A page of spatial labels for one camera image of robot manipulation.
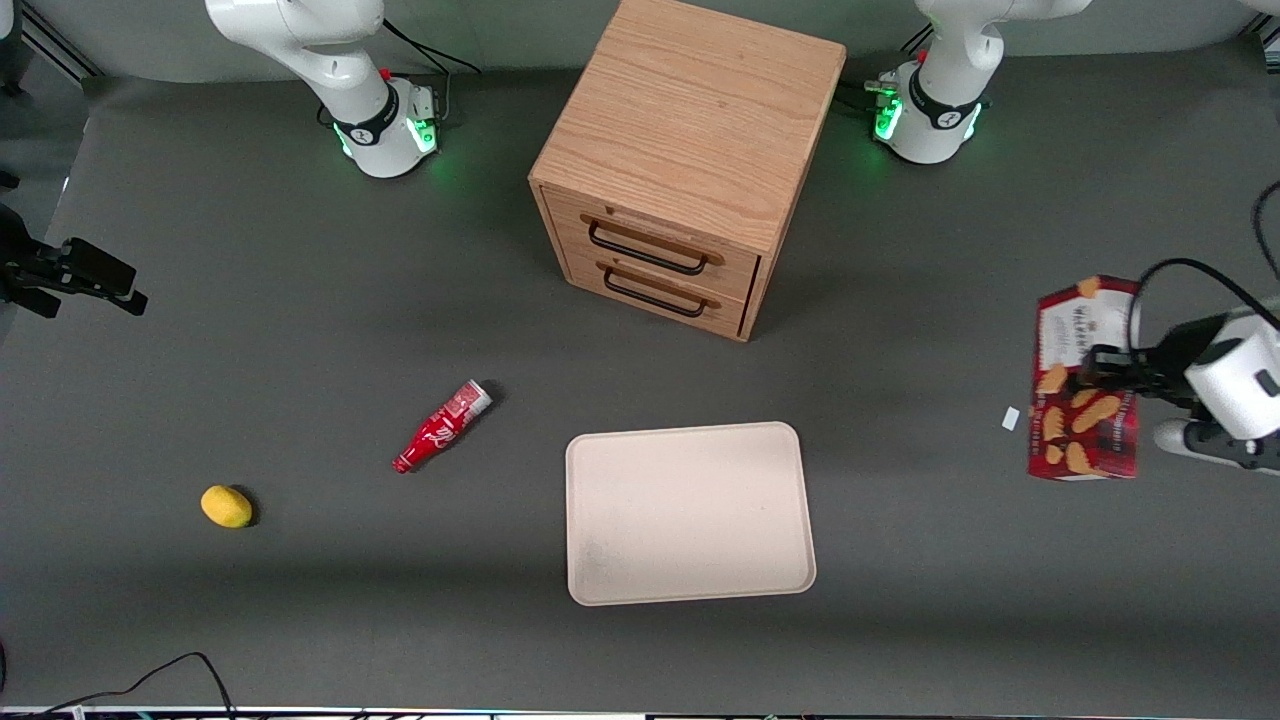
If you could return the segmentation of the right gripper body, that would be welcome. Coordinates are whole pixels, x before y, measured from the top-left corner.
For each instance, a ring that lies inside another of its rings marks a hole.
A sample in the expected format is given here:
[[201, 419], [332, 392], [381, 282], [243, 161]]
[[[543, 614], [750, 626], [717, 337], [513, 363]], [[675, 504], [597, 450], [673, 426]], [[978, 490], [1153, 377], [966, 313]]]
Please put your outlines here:
[[61, 300], [52, 288], [61, 277], [58, 269], [64, 247], [33, 238], [20, 215], [1, 205], [1, 302], [26, 309], [37, 316], [58, 316]]

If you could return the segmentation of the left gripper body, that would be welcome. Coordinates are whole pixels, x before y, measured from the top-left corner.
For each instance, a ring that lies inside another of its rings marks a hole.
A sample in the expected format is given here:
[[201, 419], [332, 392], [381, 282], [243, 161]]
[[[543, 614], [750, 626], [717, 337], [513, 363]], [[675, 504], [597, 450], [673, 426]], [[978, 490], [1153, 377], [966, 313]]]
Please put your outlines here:
[[1279, 336], [1261, 316], [1228, 322], [1185, 369], [1201, 404], [1236, 439], [1260, 439], [1279, 428]]

